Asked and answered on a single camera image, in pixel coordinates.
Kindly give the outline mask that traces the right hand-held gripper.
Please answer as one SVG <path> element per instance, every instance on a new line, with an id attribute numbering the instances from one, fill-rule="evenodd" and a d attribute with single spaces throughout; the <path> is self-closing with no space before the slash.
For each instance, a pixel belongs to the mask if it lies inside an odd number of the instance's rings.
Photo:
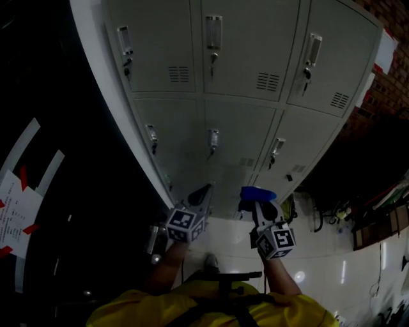
<path id="1" fill-rule="evenodd" d="M 282 258 L 296 247 L 293 231 L 275 201 L 255 201 L 252 219 L 255 227 L 250 232 L 251 248 L 257 248 L 262 258 Z"/>

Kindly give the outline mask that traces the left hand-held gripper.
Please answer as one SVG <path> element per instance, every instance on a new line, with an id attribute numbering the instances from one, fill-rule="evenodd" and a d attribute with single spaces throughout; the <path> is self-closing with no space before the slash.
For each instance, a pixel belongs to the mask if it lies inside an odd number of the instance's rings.
<path id="1" fill-rule="evenodd" d="M 205 231 L 212 194 L 213 183 L 207 183 L 175 205 L 165 224 L 170 240 L 191 244 Z"/>

